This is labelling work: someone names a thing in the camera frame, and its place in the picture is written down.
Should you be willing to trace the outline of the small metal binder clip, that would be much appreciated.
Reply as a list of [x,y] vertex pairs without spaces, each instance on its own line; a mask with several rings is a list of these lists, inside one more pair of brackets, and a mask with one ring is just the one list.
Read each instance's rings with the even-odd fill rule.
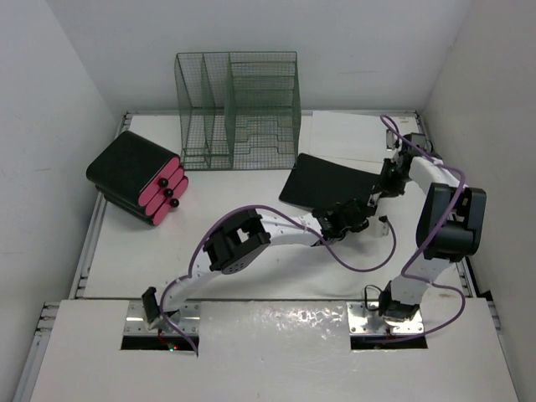
[[397,137],[390,129],[385,132],[385,142],[387,150],[393,151],[396,149]]

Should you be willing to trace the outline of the white paper sheet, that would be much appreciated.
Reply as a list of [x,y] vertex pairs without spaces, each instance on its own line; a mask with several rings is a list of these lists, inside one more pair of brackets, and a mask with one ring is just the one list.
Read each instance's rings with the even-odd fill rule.
[[382,162],[395,154],[388,148],[387,127],[378,116],[314,111],[309,151],[318,157]]

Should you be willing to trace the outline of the black pink drawer unit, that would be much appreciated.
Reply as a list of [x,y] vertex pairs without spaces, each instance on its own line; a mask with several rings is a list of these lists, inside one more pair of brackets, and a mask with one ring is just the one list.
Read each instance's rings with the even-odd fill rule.
[[152,226],[178,208],[188,188],[180,156],[132,131],[119,134],[85,175],[108,202]]

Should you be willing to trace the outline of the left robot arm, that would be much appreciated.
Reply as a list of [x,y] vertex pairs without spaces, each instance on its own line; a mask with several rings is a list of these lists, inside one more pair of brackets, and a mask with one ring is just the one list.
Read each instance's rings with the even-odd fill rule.
[[329,247],[369,226],[373,210],[352,200],[333,209],[289,217],[267,205],[246,205],[219,219],[194,249],[187,273],[142,294],[147,329],[176,327],[170,320],[196,290],[217,276],[248,267],[268,247]]

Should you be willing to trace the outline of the aluminium table edge rail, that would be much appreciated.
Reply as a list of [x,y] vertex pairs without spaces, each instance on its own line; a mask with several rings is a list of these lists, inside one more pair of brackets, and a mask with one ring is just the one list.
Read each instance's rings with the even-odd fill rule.
[[133,113],[130,111],[127,111],[125,114],[123,114],[119,120],[119,125],[116,128],[116,133],[114,134],[113,138],[117,138],[121,133],[124,131],[128,131],[131,126],[131,120],[134,116]]

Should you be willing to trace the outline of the black clipboard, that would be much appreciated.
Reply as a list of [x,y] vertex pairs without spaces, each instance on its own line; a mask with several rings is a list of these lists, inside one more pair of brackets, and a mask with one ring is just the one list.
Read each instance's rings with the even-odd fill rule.
[[326,209],[356,199],[367,203],[379,175],[300,153],[279,200],[302,209]]

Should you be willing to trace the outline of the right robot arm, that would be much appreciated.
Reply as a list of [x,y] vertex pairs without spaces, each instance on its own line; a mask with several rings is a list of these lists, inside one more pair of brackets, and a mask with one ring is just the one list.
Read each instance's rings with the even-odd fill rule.
[[394,322],[413,318],[439,275],[477,252],[487,202],[486,192],[466,186],[461,172],[424,157],[386,158],[373,195],[394,198],[410,181],[425,194],[416,250],[379,296],[378,314]]

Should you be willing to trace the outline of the white front cover board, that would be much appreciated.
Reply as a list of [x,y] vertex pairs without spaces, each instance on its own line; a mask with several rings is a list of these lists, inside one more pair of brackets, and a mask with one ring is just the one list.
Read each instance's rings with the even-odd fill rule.
[[198,353],[121,348],[127,301],[59,306],[35,401],[514,401],[483,300],[424,349],[354,351],[341,302],[206,302]]

